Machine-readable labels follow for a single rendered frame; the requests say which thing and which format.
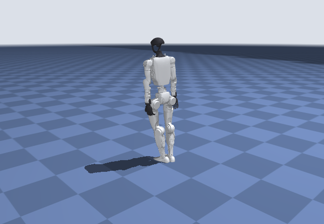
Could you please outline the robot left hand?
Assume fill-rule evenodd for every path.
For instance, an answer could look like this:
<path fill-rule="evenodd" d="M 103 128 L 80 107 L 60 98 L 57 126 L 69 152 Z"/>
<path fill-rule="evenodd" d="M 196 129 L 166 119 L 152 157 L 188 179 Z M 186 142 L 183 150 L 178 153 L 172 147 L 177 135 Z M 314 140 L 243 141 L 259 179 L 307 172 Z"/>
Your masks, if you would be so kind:
<path fill-rule="evenodd" d="M 148 115 L 155 115 L 152 111 L 152 107 L 150 106 L 151 105 L 151 99 L 149 99 L 149 103 L 145 103 L 146 106 L 145 106 L 145 111 L 147 112 Z"/>

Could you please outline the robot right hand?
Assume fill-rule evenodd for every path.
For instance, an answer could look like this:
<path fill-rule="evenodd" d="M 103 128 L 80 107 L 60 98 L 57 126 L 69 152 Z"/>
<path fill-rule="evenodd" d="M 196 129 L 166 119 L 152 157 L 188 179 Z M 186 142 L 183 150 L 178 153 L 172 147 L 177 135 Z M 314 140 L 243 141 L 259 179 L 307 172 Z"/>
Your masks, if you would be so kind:
<path fill-rule="evenodd" d="M 176 94 L 176 96 L 173 96 L 173 97 L 177 97 L 177 92 L 175 92 L 175 94 Z M 171 94 L 171 96 L 172 96 L 172 94 Z M 175 105 L 174 105 L 174 107 L 173 107 L 173 109 L 176 109 L 176 108 L 178 108 L 178 99 L 176 98 L 176 103 L 175 103 Z"/>

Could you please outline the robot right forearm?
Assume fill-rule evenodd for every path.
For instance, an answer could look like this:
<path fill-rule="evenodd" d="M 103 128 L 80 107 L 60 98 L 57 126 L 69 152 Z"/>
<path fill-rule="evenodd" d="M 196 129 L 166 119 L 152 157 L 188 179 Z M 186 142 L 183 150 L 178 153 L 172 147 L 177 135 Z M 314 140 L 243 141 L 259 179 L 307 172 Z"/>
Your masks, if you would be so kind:
<path fill-rule="evenodd" d="M 177 78 L 173 81 L 170 81 L 171 84 L 171 94 L 172 96 L 176 96 L 175 92 L 176 92 L 176 83 L 177 83 Z"/>

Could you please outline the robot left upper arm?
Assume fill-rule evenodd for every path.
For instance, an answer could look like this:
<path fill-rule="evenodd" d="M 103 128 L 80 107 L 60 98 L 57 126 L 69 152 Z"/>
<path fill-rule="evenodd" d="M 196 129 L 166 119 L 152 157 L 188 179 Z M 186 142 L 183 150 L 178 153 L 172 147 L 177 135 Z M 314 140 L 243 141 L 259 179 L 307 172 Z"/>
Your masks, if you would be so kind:
<path fill-rule="evenodd" d="M 151 67 L 153 65 L 153 59 L 148 59 L 143 62 L 145 80 L 148 80 L 149 85 L 151 84 Z"/>

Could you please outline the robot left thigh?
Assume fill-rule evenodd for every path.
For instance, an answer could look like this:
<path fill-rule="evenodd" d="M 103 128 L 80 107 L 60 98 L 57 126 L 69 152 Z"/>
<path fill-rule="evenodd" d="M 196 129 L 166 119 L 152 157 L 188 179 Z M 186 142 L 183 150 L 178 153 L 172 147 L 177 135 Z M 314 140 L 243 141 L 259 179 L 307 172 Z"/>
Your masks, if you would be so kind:
<path fill-rule="evenodd" d="M 158 108 L 160 107 L 160 98 L 156 97 L 154 99 L 151 99 L 151 105 L 152 111 L 155 115 L 148 115 L 150 124 L 155 132 L 156 129 L 159 129 L 161 131 L 161 135 L 164 135 L 165 129 L 161 126 L 159 126 L 159 115 L 158 115 Z"/>

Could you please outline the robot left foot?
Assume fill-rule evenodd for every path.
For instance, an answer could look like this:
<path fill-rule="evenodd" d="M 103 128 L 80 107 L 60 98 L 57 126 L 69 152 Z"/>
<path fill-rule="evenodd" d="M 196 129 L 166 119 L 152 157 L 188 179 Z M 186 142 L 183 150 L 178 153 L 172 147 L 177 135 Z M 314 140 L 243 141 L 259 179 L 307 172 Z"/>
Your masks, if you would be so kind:
<path fill-rule="evenodd" d="M 162 157 L 162 156 L 161 156 Z M 164 162 L 164 163 L 169 163 L 170 162 L 170 160 L 169 160 L 169 158 L 168 157 L 165 157 L 164 156 L 164 158 L 160 158 L 160 156 L 159 157 L 155 157 L 155 158 L 153 158 L 154 160 L 157 160 L 157 161 L 161 161 L 161 162 Z"/>

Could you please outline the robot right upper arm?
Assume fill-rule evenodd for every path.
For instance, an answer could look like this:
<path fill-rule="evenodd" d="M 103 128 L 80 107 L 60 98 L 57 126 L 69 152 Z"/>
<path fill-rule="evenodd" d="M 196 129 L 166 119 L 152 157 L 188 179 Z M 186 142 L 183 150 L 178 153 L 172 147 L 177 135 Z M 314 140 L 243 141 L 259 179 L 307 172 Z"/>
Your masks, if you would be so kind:
<path fill-rule="evenodd" d="M 171 78 L 170 81 L 173 81 L 176 79 L 176 68 L 175 68 L 175 58 L 169 57 L 171 62 Z"/>

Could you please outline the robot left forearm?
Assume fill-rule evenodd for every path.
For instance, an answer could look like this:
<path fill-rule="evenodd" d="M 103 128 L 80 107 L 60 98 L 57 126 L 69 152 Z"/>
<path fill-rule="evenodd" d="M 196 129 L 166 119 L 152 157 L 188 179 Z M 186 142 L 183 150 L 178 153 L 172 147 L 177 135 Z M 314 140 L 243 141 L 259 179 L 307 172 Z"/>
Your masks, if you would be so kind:
<path fill-rule="evenodd" d="M 144 89 L 145 89 L 145 103 L 149 103 L 149 99 L 151 99 L 151 92 L 150 89 L 151 87 L 149 86 L 148 80 L 143 80 L 143 85 L 144 85 Z"/>

